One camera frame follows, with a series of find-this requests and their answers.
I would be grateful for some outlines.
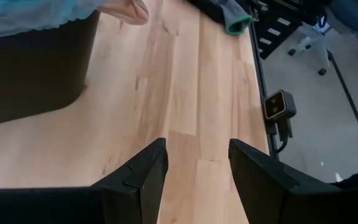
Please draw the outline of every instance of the wooden table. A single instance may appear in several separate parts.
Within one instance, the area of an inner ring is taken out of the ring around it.
[[[145,3],[144,26],[101,16],[76,102],[0,124],[0,188],[91,185],[165,137],[159,222],[246,223],[229,139],[269,152],[250,33],[226,35],[182,1]]]

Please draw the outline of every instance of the floor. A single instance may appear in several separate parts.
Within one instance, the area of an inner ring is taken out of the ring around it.
[[[0,124],[0,188],[91,185],[165,137],[160,223],[247,223],[229,140],[269,153],[249,31],[227,35],[187,2],[145,3],[144,26],[102,15],[77,101]]]
[[[295,32],[262,61],[268,94],[289,91],[298,109],[292,119],[294,137],[280,160],[325,182],[339,181],[358,172],[358,122],[335,69],[317,74],[322,61],[314,48],[287,55],[299,37]],[[331,30],[327,45],[358,111],[357,37]]]

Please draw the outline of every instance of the black plastic bin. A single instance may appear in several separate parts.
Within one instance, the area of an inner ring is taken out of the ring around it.
[[[81,94],[99,21],[0,38],[0,123],[63,108]]]

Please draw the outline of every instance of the fabric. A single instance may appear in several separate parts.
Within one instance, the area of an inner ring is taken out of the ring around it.
[[[334,0],[329,9],[344,25],[358,32],[357,0]]]
[[[109,0],[98,10],[132,25],[143,25],[149,20],[149,11],[142,0]]]
[[[0,37],[85,19],[107,0],[0,0]]]
[[[235,0],[188,0],[215,22],[225,26],[229,35],[240,35],[252,22],[242,6]]]

